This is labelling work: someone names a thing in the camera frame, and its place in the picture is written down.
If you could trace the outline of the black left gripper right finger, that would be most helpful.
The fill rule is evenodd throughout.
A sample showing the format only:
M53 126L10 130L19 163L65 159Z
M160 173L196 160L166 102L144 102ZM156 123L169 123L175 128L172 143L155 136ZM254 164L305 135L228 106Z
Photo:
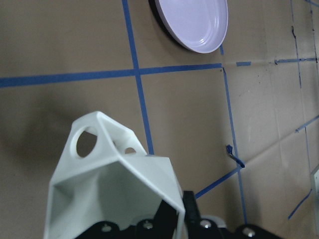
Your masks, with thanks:
M198 236L201 216L194 192L184 191L182 200L185 208L184 222L186 224L188 238L195 239Z

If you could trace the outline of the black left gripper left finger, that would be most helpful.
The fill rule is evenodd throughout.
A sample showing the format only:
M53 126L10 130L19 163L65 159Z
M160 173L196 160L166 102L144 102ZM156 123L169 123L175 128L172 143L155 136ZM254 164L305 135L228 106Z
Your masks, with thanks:
M153 219L151 239L171 239L177 227L177 220L176 209L162 200Z

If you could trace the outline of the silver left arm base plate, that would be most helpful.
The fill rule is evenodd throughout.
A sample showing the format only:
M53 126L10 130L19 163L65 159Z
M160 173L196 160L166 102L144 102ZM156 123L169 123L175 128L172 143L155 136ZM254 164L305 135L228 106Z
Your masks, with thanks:
M319 193L319 166L311 172L311 186L315 194Z

